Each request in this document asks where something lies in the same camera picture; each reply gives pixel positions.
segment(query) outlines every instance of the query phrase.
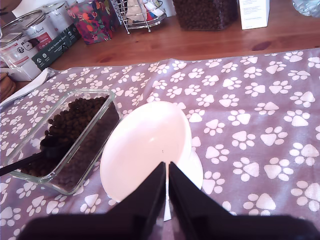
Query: paw print tablecloth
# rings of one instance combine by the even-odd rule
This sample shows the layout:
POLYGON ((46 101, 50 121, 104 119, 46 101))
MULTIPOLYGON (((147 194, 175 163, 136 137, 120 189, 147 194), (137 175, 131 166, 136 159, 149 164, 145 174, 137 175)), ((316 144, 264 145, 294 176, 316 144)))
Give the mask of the paw print tablecloth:
MULTIPOLYGON (((46 83, 2 110, 1 163, 66 92, 110 89, 124 115, 152 101, 184 111, 203 165, 202 190, 225 209, 290 214, 320 229, 319 56, 320 49, 308 49, 53 71, 46 83)), ((1 239, 14 240, 33 218, 110 209, 115 201, 104 192, 98 169, 99 162, 70 196, 1 177, 1 239)), ((179 230, 172 221, 164 225, 163 239, 179 230)))

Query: white box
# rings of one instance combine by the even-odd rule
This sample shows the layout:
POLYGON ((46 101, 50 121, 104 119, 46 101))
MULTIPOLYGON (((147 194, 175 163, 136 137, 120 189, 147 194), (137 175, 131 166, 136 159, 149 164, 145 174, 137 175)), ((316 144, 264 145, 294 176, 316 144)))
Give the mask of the white box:
POLYGON ((242 29, 268 26, 270 0, 239 0, 242 29))

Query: white bowl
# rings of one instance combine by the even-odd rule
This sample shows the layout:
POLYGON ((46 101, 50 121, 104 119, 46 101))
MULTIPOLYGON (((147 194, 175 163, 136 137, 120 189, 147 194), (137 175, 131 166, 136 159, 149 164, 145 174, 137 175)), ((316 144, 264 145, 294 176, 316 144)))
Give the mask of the white bowl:
POLYGON ((174 162, 200 189, 203 170, 191 142, 189 122, 176 105, 155 101, 138 107, 119 123, 104 147, 100 178, 105 192, 122 201, 160 162, 174 162))

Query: wooden countertop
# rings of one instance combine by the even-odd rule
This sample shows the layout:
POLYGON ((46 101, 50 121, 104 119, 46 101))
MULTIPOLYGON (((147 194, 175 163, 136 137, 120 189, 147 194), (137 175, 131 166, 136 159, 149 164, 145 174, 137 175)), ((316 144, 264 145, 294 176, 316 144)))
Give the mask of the wooden countertop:
POLYGON ((201 60, 320 47, 320 18, 298 13, 292 0, 271 0, 268 27, 242 30, 240 17, 221 31, 185 31, 175 16, 158 26, 127 34, 120 26, 113 39, 92 45, 78 40, 51 67, 152 63, 163 59, 201 60))

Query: wire rack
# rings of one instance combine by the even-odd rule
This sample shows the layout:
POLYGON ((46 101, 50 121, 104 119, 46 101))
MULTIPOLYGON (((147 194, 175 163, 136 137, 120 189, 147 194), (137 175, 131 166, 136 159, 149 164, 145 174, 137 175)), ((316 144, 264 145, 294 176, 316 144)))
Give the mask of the wire rack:
POLYGON ((129 30, 131 29, 142 29, 142 28, 147 28, 148 32, 151 32, 150 28, 153 26, 156 26, 160 24, 163 19, 167 17, 165 9, 163 9, 163 14, 161 16, 157 16, 152 20, 147 20, 146 15, 147 13, 152 13, 153 11, 159 9, 162 5, 163 2, 158 0, 159 5, 155 7, 153 10, 147 10, 144 6, 144 4, 147 3, 152 3, 153 0, 145 0, 143 3, 140 3, 141 0, 137 0, 137 4, 128 6, 128 0, 112 0, 113 5, 115 6, 115 11, 118 17, 121 19, 126 32, 130 34, 129 30), (133 7, 139 7, 140 12, 137 14, 132 14, 128 15, 128 9, 133 8, 133 7), (144 21, 132 21, 130 22, 130 17, 136 17, 142 15, 144 21))

